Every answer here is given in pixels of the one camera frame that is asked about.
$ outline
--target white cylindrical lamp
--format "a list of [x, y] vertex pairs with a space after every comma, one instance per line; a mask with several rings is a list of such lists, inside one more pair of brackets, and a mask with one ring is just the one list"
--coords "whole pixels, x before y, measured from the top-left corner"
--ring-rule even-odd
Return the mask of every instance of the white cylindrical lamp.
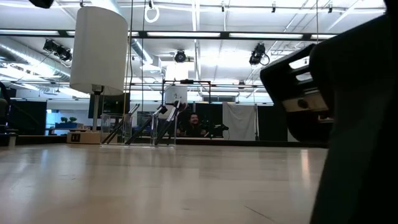
[[[79, 9], [76, 19], [70, 87], [83, 93], [121, 95], [127, 54], [127, 22], [101, 7]], [[94, 108], [93, 130], [98, 109]]]

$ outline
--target man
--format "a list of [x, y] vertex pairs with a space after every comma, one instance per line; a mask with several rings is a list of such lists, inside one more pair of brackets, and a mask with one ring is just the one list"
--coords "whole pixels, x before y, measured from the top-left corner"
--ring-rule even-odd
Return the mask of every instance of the man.
[[185, 127], [185, 135], [190, 137], [203, 137], [205, 134], [206, 130], [200, 125], [198, 115], [196, 113], [191, 113], [188, 124]]

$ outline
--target hanging cable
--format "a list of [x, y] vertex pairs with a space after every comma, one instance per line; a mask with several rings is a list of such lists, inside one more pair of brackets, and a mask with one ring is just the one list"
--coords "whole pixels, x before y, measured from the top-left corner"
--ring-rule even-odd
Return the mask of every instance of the hanging cable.
[[317, 0], [317, 44], [319, 43], [319, 18], [318, 18], [318, 0]]
[[[144, 1], [144, 11], [146, 11], [147, 0]], [[145, 30], [145, 22], [142, 23], [142, 31]], [[142, 48], [144, 48], [144, 39], [142, 40]], [[144, 57], [144, 51], [141, 50], [141, 114], [144, 114], [144, 61], [142, 60]]]
[[[128, 67], [129, 67], [129, 65], [130, 65], [130, 83], [129, 83], [129, 94], [131, 95], [131, 83], [132, 83], [132, 62], [131, 62], [131, 59], [132, 59], [132, 55], [131, 55], [131, 44], [132, 44], [132, 34], [131, 34], [131, 32], [132, 32], [132, 10], [133, 10], [133, 4], [134, 4], [134, 0], [131, 0], [131, 10], [130, 10], [130, 29], [129, 29], [129, 41], [130, 41], [130, 44], [129, 44], [129, 50], [128, 50], [128, 60], [129, 60], [129, 63], [126, 65], [126, 67], [127, 67], [127, 69], [126, 69], [126, 81], [127, 81], [127, 78], [128, 78], [128, 72], [129, 72], [129, 69], [128, 69]], [[127, 100], [127, 93], [124, 93], [124, 107], [123, 107], [123, 113], [126, 111], [126, 100]]]
[[[130, 44], [129, 44], [129, 46], [132, 45], [132, 16], [133, 16], [132, 8], [133, 8], [133, 4], [134, 4], [134, 0], [131, 0], [131, 10], [130, 10], [130, 32], [129, 32], [129, 38], [130, 38], [129, 41], [130, 41]], [[129, 47], [128, 53], [129, 53], [129, 64], [130, 64], [130, 84], [129, 84], [129, 93], [131, 93], [131, 83], [132, 83], [132, 62], [131, 62], [131, 60], [132, 60], [132, 51], [131, 51], [131, 47]]]

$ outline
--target ceiling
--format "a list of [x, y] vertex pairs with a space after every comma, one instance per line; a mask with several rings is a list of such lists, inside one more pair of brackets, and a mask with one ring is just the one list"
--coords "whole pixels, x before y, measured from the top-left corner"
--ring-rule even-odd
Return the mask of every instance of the ceiling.
[[[339, 34], [355, 26], [381, 16], [385, 6], [383, 0], [201, 0], [199, 16], [196, 17], [197, 31], [235, 32], [313, 32]], [[121, 14], [130, 21], [131, 1], [118, 0]], [[154, 0], [159, 6], [159, 19], [149, 23], [144, 19], [143, 0], [133, 4], [133, 30], [175, 30], [192, 31], [192, 1]], [[222, 12], [224, 2], [229, 10]], [[271, 13], [275, 2], [275, 13]], [[0, 0], [0, 29], [75, 29], [75, 18], [79, 10], [79, 0], [55, 0], [54, 6], [63, 8], [39, 9], [31, 7], [28, 0]], [[155, 11], [149, 11], [153, 18]], [[45, 37], [10, 37], [40, 53]], [[58, 44], [73, 48], [73, 38], [52, 38]], [[150, 54], [159, 56], [165, 66], [172, 63], [172, 54], [178, 49], [192, 60], [199, 60], [201, 79], [218, 83], [237, 83], [247, 80], [255, 69], [248, 60], [258, 40], [199, 40], [200, 58], [195, 58], [195, 43], [190, 39], [144, 39], [141, 40]], [[271, 60], [298, 50], [309, 42], [273, 41], [264, 42]], [[195, 66], [188, 63], [189, 77], [195, 78]], [[142, 73], [138, 60], [132, 63], [133, 73], [138, 77], [154, 77], [161, 80], [159, 73]], [[258, 75], [250, 82], [259, 83]]]

